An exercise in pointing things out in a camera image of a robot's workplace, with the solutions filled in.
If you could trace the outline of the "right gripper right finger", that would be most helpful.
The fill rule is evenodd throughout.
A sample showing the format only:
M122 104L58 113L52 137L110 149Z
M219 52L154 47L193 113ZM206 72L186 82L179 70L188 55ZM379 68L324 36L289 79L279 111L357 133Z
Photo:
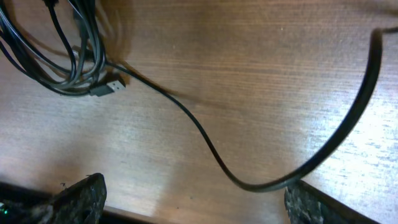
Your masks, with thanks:
M287 186L284 205L291 224L377 223L302 180Z

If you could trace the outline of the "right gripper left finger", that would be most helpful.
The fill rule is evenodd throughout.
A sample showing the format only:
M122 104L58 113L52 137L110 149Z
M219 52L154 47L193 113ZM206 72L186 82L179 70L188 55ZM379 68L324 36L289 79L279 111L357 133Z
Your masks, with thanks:
M92 174L30 210L32 223L97 224L107 197L104 175Z

